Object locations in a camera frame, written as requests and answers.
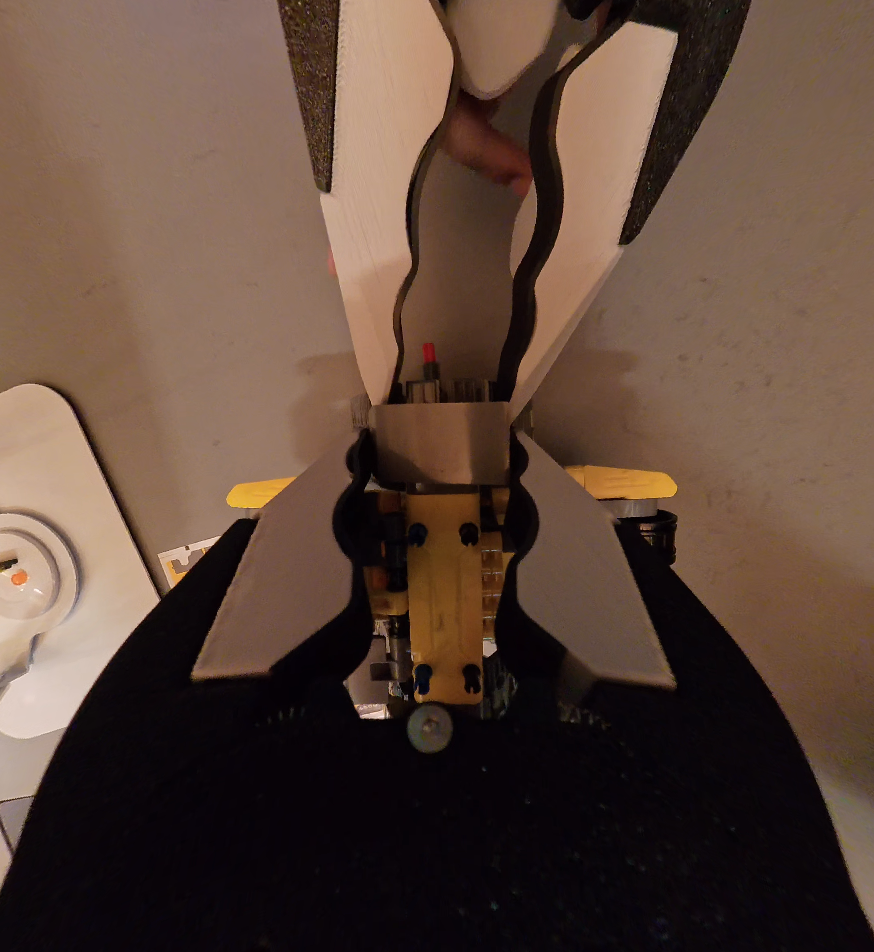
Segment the yellow toy brick vehicle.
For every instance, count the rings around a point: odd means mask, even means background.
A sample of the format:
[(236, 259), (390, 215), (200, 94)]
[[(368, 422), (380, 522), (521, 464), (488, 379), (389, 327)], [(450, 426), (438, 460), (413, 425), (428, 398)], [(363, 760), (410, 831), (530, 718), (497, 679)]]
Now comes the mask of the yellow toy brick vehicle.
[[(419, 379), (447, 381), (431, 344)], [(404, 403), (397, 386), (389, 402), (371, 407), (370, 426), (355, 432), (367, 430), (375, 452), (359, 524), (373, 632), (348, 678), (364, 670), (382, 682), (398, 712), (476, 712), (483, 658), (498, 652), (496, 616), (515, 552), (503, 534), (510, 443), (524, 433), (495, 397), (494, 387), (491, 402)], [(592, 469), (564, 471), (604, 506), (590, 493)], [(255, 527), (293, 480), (236, 486), (240, 496), (261, 496)]]

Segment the white book stand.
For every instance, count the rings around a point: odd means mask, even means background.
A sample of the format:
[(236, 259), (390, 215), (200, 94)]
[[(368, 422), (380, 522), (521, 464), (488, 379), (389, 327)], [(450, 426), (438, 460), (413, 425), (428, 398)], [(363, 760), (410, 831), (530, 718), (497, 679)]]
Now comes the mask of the white book stand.
[(0, 394), (0, 732), (66, 727), (157, 604), (86, 436), (54, 390)]

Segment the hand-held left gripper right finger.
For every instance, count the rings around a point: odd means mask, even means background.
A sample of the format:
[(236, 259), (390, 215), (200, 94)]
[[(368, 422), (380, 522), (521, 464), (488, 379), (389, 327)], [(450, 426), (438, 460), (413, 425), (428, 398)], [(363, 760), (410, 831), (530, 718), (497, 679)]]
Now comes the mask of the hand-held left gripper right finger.
[(571, 704), (598, 682), (676, 679), (609, 512), (523, 434), (511, 437), (505, 570), (495, 637), (521, 690)]

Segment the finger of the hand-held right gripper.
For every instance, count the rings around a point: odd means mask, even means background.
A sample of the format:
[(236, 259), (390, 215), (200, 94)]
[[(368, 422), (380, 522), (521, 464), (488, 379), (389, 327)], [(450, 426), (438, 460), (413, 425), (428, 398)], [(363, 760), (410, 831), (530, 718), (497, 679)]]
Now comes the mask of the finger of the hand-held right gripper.
[(677, 43), (674, 30), (628, 21), (566, 59), (539, 94), (534, 183), (513, 229), (512, 313), (497, 373), (509, 422), (622, 255)]
[(435, 2), (341, 2), (332, 178), (321, 205), (373, 405), (388, 397), (398, 361), (394, 313), (411, 270), (411, 180), (443, 119), (454, 65)]

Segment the person's right hand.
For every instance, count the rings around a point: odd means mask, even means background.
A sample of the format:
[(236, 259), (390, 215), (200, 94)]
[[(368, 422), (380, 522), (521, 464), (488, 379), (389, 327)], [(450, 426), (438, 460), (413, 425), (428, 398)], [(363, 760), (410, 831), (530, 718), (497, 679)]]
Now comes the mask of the person's right hand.
[(526, 149), (492, 125), (496, 100), (459, 91), (447, 120), (443, 151), (458, 164), (526, 198), (533, 172)]

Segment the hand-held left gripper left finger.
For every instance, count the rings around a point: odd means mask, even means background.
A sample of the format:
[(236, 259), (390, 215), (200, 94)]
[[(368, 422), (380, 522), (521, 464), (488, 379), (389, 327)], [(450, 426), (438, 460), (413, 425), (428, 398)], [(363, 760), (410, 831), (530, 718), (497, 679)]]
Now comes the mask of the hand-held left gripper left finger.
[(367, 430), (339, 440), (261, 510), (192, 671), (195, 682), (339, 682), (370, 650), (359, 524), (375, 462)]

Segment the yellow grey sticker sheet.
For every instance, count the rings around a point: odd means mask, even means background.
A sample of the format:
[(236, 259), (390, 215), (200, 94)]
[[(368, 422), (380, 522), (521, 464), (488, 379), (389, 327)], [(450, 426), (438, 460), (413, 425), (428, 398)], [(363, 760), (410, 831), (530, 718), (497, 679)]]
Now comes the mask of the yellow grey sticker sheet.
[(219, 540), (219, 536), (185, 543), (157, 555), (169, 589), (174, 588), (189, 569)]

